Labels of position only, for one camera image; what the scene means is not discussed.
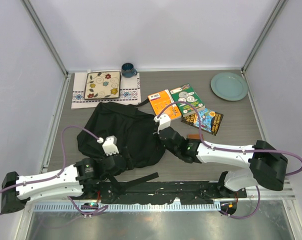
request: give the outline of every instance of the ceramic plate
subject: ceramic plate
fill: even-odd
[[[249,91],[247,82],[232,72],[222,72],[215,75],[211,80],[211,89],[218,97],[228,101],[239,101]]]

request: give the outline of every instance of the black bag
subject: black bag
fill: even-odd
[[[127,168],[143,168],[159,162],[166,150],[155,134],[158,124],[154,117],[139,111],[134,105],[99,103],[85,128],[103,139],[115,136],[120,154],[129,153],[132,167]],[[93,159],[105,157],[102,145],[85,131],[77,136],[77,145],[85,156]]]

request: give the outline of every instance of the book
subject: book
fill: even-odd
[[[189,83],[172,89],[170,94],[174,100],[176,101],[183,101],[193,105],[198,111],[205,109],[205,104],[199,98],[198,94],[194,91],[194,89],[190,86]],[[196,113],[192,107],[186,105],[184,103],[178,103],[177,107],[179,108],[183,117]]]
[[[174,102],[168,89],[151,94],[147,96],[147,98],[149,99],[156,115],[158,115],[170,103]],[[176,104],[170,106],[164,113],[168,114],[171,120],[179,119],[182,116]]]
[[[210,109],[205,108],[202,111],[199,111],[200,122],[201,122],[201,130],[212,134],[217,135],[219,127],[221,125],[223,114],[218,113],[216,111],[212,111]],[[185,124],[193,126],[195,128],[199,128],[199,121],[197,114],[191,114],[189,116],[183,117],[181,121]]]
[[[119,71],[89,72],[86,76],[84,99],[116,99],[120,92]]]

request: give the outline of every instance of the white wall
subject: white wall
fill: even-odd
[[[68,70],[242,67],[277,0],[31,0]]]
[[[62,82],[21,2],[1,0],[0,189],[7,172],[39,173]],[[0,216],[0,240],[14,239],[20,217],[21,212]]]
[[[302,157],[302,0],[289,0],[248,70],[268,139]],[[288,170],[300,167],[290,158]],[[289,177],[302,207],[302,173]]]

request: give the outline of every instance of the orange book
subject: orange book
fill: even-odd
[[[174,102],[168,89],[151,94],[147,96],[147,98],[149,99],[156,115],[158,115],[170,103]],[[179,119],[182,116],[176,104],[170,106],[164,113],[168,114],[171,120]]]

